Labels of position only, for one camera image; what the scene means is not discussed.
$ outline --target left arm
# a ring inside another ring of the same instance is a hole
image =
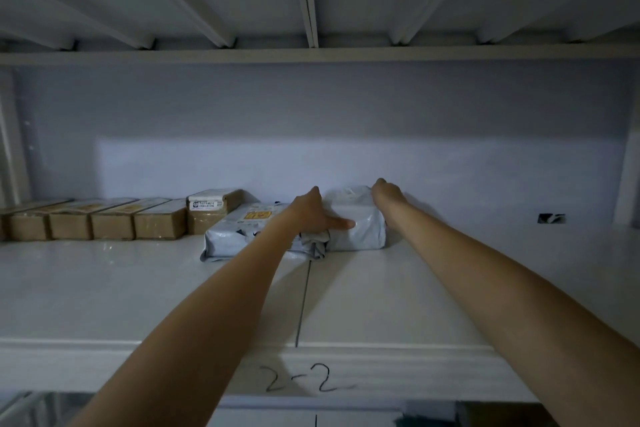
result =
[[[313,188],[148,335],[72,427],[203,426],[249,348],[282,255],[301,232],[348,229]]]

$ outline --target package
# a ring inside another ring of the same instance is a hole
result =
[[[172,199],[133,215],[137,239],[175,240],[187,231],[187,205]]]
[[[204,251],[200,260],[218,261],[234,257],[264,229],[269,220],[287,206],[283,203],[243,204],[205,232]],[[324,244],[328,239],[326,232],[301,234],[293,240],[287,253],[312,260],[323,259]]]
[[[187,198],[189,235],[204,235],[208,229],[244,202],[242,189],[207,189]]]
[[[169,201],[166,197],[149,197],[109,208],[91,215],[93,238],[96,240],[134,240],[133,216],[142,210]]]
[[[91,213],[115,208],[121,204],[136,201],[134,197],[114,197],[113,199],[85,199],[75,201],[65,208],[49,214],[51,237],[54,240],[93,240]]]
[[[336,216],[356,222],[350,230],[329,230],[327,252],[384,248],[385,218],[374,204],[370,188],[354,186],[331,190],[324,195],[323,206]]]
[[[46,206],[52,206],[53,204],[68,203],[70,201],[73,201],[73,199],[44,199],[42,201],[32,201],[31,203],[18,204],[17,206],[0,210],[0,240],[51,240],[49,218],[46,218],[46,220],[36,218],[35,221],[38,221],[40,226],[33,226],[34,220],[30,220],[22,214],[33,209],[44,208]]]

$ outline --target forearm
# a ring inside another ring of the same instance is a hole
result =
[[[286,217],[277,218],[149,334],[74,427],[207,422],[250,345],[276,268],[296,235]]]
[[[396,206],[394,221],[561,425],[631,420],[640,398],[633,343],[547,280],[409,204]]]

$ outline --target right arm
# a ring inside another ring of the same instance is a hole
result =
[[[397,186],[379,179],[372,194],[556,422],[639,424],[636,345],[536,273],[415,208]]]

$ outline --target lower shelf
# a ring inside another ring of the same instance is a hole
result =
[[[628,229],[464,230],[640,344],[640,239]],[[0,389],[100,388],[220,264],[202,240],[0,246]],[[230,395],[535,401],[403,241],[283,261]]]

